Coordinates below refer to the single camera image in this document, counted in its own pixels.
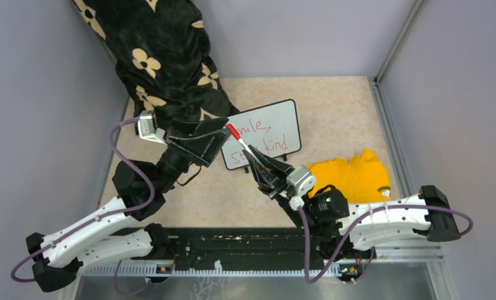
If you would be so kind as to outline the white whiteboard black frame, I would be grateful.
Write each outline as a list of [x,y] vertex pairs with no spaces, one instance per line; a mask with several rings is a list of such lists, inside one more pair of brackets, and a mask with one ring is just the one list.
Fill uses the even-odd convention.
[[260,152],[277,158],[302,148],[297,106],[286,99],[229,117],[243,141]]

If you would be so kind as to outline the red white marker pen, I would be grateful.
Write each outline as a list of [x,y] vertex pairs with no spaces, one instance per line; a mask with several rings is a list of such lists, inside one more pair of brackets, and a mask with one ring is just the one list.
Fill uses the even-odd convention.
[[241,135],[238,132],[236,133],[235,137],[236,140],[241,144],[241,146],[250,154],[250,156],[253,157],[256,161],[258,161],[258,158],[250,149],[249,145],[241,138]]

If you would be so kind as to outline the red marker cap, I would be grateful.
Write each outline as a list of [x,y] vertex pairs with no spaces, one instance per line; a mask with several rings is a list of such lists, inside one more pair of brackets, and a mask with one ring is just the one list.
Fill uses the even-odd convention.
[[241,135],[239,131],[232,124],[226,124],[226,128],[231,132],[231,135],[233,136],[234,139],[236,140],[241,139]]

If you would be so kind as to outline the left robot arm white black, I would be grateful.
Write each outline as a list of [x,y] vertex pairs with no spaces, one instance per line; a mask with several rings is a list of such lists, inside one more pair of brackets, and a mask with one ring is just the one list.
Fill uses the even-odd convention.
[[112,182],[116,195],[88,216],[52,234],[35,232],[26,238],[33,261],[33,281],[45,292],[60,290],[86,271],[125,259],[161,259],[171,243],[160,224],[150,224],[126,235],[119,231],[135,226],[165,204],[169,192],[190,166],[210,166],[231,136],[226,117],[204,121],[175,120],[161,129],[152,111],[121,121],[114,132],[134,125],[141,139],[163,144],[166,150],[156,163],[126,158]]

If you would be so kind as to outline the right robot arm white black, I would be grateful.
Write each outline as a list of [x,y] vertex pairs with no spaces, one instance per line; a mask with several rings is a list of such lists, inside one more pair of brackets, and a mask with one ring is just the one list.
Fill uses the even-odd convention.
[[253,146],[244,154],[259,190],[318,244],[335,240],[343,258],[389,241],[441,243],[463,235],[457,213],[437,187],[422,186],[417,194],[394,199],[389,172],[372,150],[298,167]]

